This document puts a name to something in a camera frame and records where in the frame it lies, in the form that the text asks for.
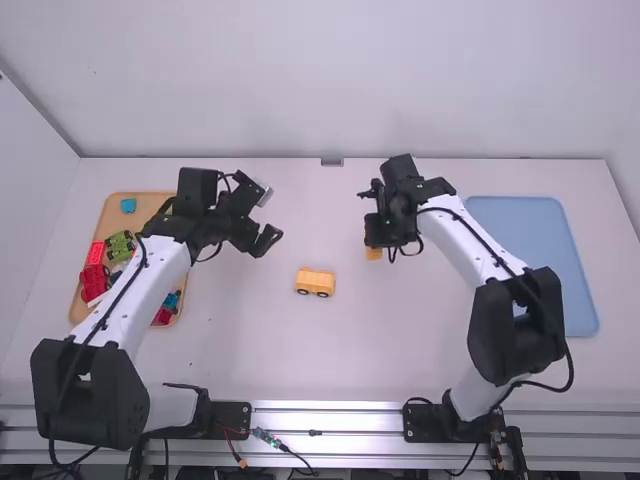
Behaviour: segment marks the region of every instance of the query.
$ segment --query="wire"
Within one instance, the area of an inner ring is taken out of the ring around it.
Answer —
[[[217,256],[221,251],[222,251],[222,242],[218,243],[218,247],[216,248],[215,252],[213,252],[207,258],[203,258],[202,260],[197,260],[196,259],[196,262],[198,262],[198,263],[208,262],[213,257]]]
[[[164,437],[164,478],[169,480],[169,441]]]
[[[229,445],[229,450],[231,450],[231,455],[233,455],[233,459],[240,466],[240,468],[244,470],[245,468],[247,468],[247,461],[244,460],[240,455],[238,455],[238,452],[236,452],[236,449],[233,447],[233,443],[231,443],[231,439],[229,438],[229,434],[227,433],[227,429],[223,428],[222,431],[224,433],[224,438],[227,441],[227,445]]]
[[[387,248],[387,257],[389,258],[389,263],[394,263],[396,261],[396,256],[398,255],[398,247],[393,249],[393,253],[391,253],[391,247]]]
[[[478,452],[478,447],[479,446],[480,446],[480,443],[476,443],[476,446],[473,447],[473,451],[471,452],[471,455],[469,455],[469,459],[467,460],[467,463],[464,464],[464,467],[462,467],[461,470],[459,470],[457,472],[452,472],[451,470],[446,470],[445,469],[445,472],[447,472],[452,477],[459,477],[464,472],[466,472],[467,468],[469,468],[469,465],[471,465],[471,462],[473,462],[473,459],[476,458],[476,453]]]
[[[229,180],[227,180],[227,178],[229,177],[233,177],[233,173],[223,174],[220,178],[218,178],[218,181],[223,180],[224,184],[227,186],[227,192],[231,193],[231,186],[229,185]]]
[[[531,288],[529,288],[529,286],[518,275],[515,274],[515,272],[509,267],[509,265],[507,265],[507,262],[505,262],[504,258],[498,255],[496,251],[493,248],[491,248],[491,245],[489,245],[487,241],[484,238],[482,238],[480,234],[476,232],[475,229],[471,225],[469,225],[461,215],[459,215],[458,213],[448,208],[427,207],[427,208],[418,210],[418,212],[416,213],[416,218],[418,215],[422,213],[433,212],[433,211],[446,212],[450,214],[454,220],[457,220],[460,223],[462,223],[462,225],[464,225],[467,228],[467,230],[469,230],[469,232],[476,238],[476,240],[478,240],[478,242],[480,242],[480,244],[491,254],[491,256],[495,259],[496,263],[499,266],[501,266],[511,276],[511,278],[516,283],[518,283],[518,285],[527,293],[527,295],[531,298],[533,303],[535,303],[536,307],[542,312],[542,314],[545,317],[547,317],[552,328],[556,330],[555,333],[556,334],[560,333],[556,326],[554,317],[548,312],[548,310],[546,309],[544,304],[540,301],[538,296],[534,293],[534,291],[531,290]],[[490,410],[493,410],[494,408],[500,406],[500,404],[504,402],[509,397],[509,395],[513,393],[513,391],[516,388],[522,387],[524,385],[542,388],[543,390],[547,390],[554,393],[564,393],[573,386],[573,381],[575,378],[575,370],[573,365],[573,357],[571,356],[571,350],[569,349],[569,344],[567,343],[567,339],[562,335],[558,335],[558,336],[562,337],[562,342],[563,342],[562,346],[564,347],[564,352],[567,357],[567,369],[569,370],[567,382],[562,387],[554,387],[552,385],[546,385],[544,383],[535,382],[532,380],[517,380],[509,386],[505,394],[500,398],[500,400],[498,400],[495,404],[493,404]]]
[[[100,320],[98,320],[98,322],[95,324],[95,326],[93,327],[93,329],[91,330],[89,335],[87,335],[87,338],[84,339],[84,341],[80,344],[80,346],[76,350],[76,354],[73,357],[73,360],[71,361],[71,365],[69,366],[69,370],[67,372],[67,375],[65,376],[65,378],[64,378],[64,380],[62,382],[62,387],[60,388],[60,394],[58,395],[58,399],[56,400],[56,405],[55,405],[55,408],[53,410],[53,415],[51,416],[51,421],[50,421],[50,426],[49,426],[49,459],[51,460],[51,463],[56,468],[61,470],[61,472],[66,472],[68,475],[71,475],[73,478],[78,478],[78,475],[79,475],[73,470],[73,467],[76,466],[77,464],[79,464],[80,462],[86,460],[87,458],[89,458],[89,456],[91,456],[95,452],[97,452],[100,449],[100,447],[93,447],[88,452],[86,452],[84,455],[81,455],[80,457],[78,457],[77,459],[72,461],[71,463],[66,463],[66,464],[60,463],[58,461],[58,457],[56,456],[56,449],[55,449],[56,418],[60,414],[60,410],[62,409],[62,402],[64,400],[64,397],[67,394],[67,391],[69,390],[69,387],[71,386],[71,380],[75,377],[74,372],[76,371],[76,368],[78,367],[78,363],[80,362],[80,358],[82,357],[82,353],[84,352],[84,349],[87,347],[89,342],[91,342],[93,337],[96,336],[98,331],[105,327],[107,319],[109,318],[109,316],[111,315],[113,310],[118,305],[118,302],[120,302],[120,300],[122,299],[124,294],[127,292],[129,287],[131,287],[131,284],[138,277],[138,275],[140,275],[142,270],[147,265],[147,248],[145,247],[144,243],[142,242],[141,236],[140,236],[139,233],[136,233],[136,238],[138,240],[138,244],[140,245],[140,249],[142,250],[142,259],[140,260],[140,263],[138,264],[138,268],[136,268],[135,272],[133,272],[133,275],[131,275],[131,278],[127,281],[127,283],[124,285],[124,287],[122,287],[122,290],[120,290],[120,292],[118,292],[118,295],[116,295],[116,298],[113,300],[113,302],[111,303],[111,305],[109,306],[107,311],[104,313],[104,315],[102,315]]]
[[[222,430],[227,430],[229,432],[237,433],[238,435],[251,435],[251,430],[236,430],[235,428],[227,427],[220,422],[217,422],[216,425],[220,427]]]
[[[424,242],[422,241],[422,238],[420,237],[420,235],[418,235],[417,238],[417,242],[418,242],[418,251],[414,252],[414,253],[406,253],[402,247],[398,247],[398,250],[400,250],[400,253],[404,256],[404,257],[415,257],[417,255],[420,255],[422,253],[422,251],[424,250]]]
[[[297,459],[299,459],[302,463],[305,464],[305,466],[307,467],[307,469],[309,470],[308,472],[303,472],[302,470],[298,469],[298,468],[292,468],[291,472],[289,472],[289,476],[287,477],[287,480],[291,480],[291,477],[293,476],[293,473],[296,472],[300,475],[302,475],[303,477],[317,477],[318,475],[320,475],[318,472],[316,472],[313,467],[311,465],[309,465],[309,462],[307,462],[302,455],[294,452],[293,450],[291,450],[287,445],[285,445],[284,443],[282,443],[279,447],[278,450],[280,450],[281,452],[284,453],[290,453],[291,455],[293,455],[294,457],[296,457]]]
[[[418,235],[416,241],[418,242],[419,246],[418,251],[414,253],[407,253],[402,249],[402,247],[393,247],[393,249],[391,247],[387,248],[387,257],[389,258],[389,263],[395,263],[398,252],[400,252],[403,257],[415,257],[417,255],[420,255],[424,250],[424,242],[422,241],[422,238],[420,238],[420,235]]]
[[[409,405],[411,402],[422,402],[422,403],[426,403],[427,405],[433,405],[433,402],[431,400],[429,400],[428,398],[424,398],[424,397],[411,397],[409,400],[407,400],[406,402],[404,402],[404,406],[406,407],[407,405]]]

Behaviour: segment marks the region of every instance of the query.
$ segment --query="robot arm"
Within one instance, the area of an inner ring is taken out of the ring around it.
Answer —
[[[56,439],[127,450],[147,432],[189,438],[211,431],[205,389],[145,385],[133,361],[166,295],[204,247],[228,241],[259,258],[282,237],[269,224],[260,232],[249,217],[271,189],[241,171],[228,176],[237,187],[218,195],[226,175],[182,168],[176,197],[145,224],[139,248],[104,300],[65,340],[44,339],[34,350],[38,431],[50,446]]]
[[[509,254],[444,178],[418,174],[411,155],[392,157],[380,172],[383,181],[373,179],[371,189],[358,194],[377,203],[377,212],[365,216],[365,245],[402,248],[422,235],[475,289],[467,334],[473,367],[443,400],[456,421],[472,422],[498,405],[514,382],[564,357],[560,280],[550,268],[532,270]],[[526,313],[514,318],[514,304]]]

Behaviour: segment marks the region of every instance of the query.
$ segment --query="building block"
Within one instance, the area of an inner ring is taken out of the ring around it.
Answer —
[[[296,292],[300,295],[315,293],[321,298],[330,297],[336,290],[336,276],[331,272],[314,271],[304,267],[296,275]]]
[[[89,303],[96,297],[99,297],[107,291],[107,282],[104,283],[89,283],[82,287],[80,291],[80,297],[85,303]]]
[[[374,260],[380,260],[382,258],[382,249],[381,248],[371,248],[365,247],[367,249],[367,260],[370,262]]]
[[[91,283],[105,283],[107,272],[104,265],[87,265],[80,272],[80,283],[83,285]]]
[[[102,256],[105,248],[104,242],[93,242],[89,248],[86,265],[102,265]]]
[[[122,213],[133,213],[136,211],[136,203],[135,198],[125,198],[124,200],[120,200],[120,211]]]
[[[160,307],[160,310],[158,310],[158,313],[156,313],[156,316],[153,317],[153,322],[151,322],[151,325],[167,326],[169,325],[169,323],[171,323],[172,316],[173,316],[173,313],[171,313],[169,310],[167,310],[164,307]]]
[[[182,295],[182,291],[176,290],[175,292],[171,292],[167,295],[167,298],[164,299],[164,303],[162,306],[167,310],[170,310],[174,315],[178,313],[178,302],[180,301],[180,295]]]

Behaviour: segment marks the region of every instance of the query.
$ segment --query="toy car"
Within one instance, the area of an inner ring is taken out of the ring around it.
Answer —
[[[117,248],[119,245],[125,245],[133,240],[133,234],[129,230],[122,230],[114,233],[104,241],[107,248]]]
[[[116,245],[109,249],[107,252],[107,258],[115,263],[122,262],[131,258],[135,249],[136,246],[132,242],[127,242],[123,245]]]
[[[336,289],[336,276],[331,272],[316,272],[310,268],[301,268],[296,275],[296,292],[300,295],[315,293],[321,298],[333,295]]]

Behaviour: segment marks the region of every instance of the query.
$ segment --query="red lego brick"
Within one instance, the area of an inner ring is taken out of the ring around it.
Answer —
[[[158,313],[156,313],[156,316],[153,318],[153,322],[151,322],[151,325],[169,325],[172,316],[173,313],[171,313],[170,310],[167,310],[164,307],[160,307],[160,310],[158,310]]]
[[[87,265],[101,265],[106,246],[104,242],[93,242],[87,255]]]
[[[80,283],[83,285],[93,283],[106,283],[107,272],[104,265],[88,265],[80,272]]]
[[[89,303],[91,300],[93,300],[96,297],[99,297],[106,291],[107,291],[106,282],[90,283],[82,287],[82,290],[80,291],[80,297],[82,298],[84,303]]]

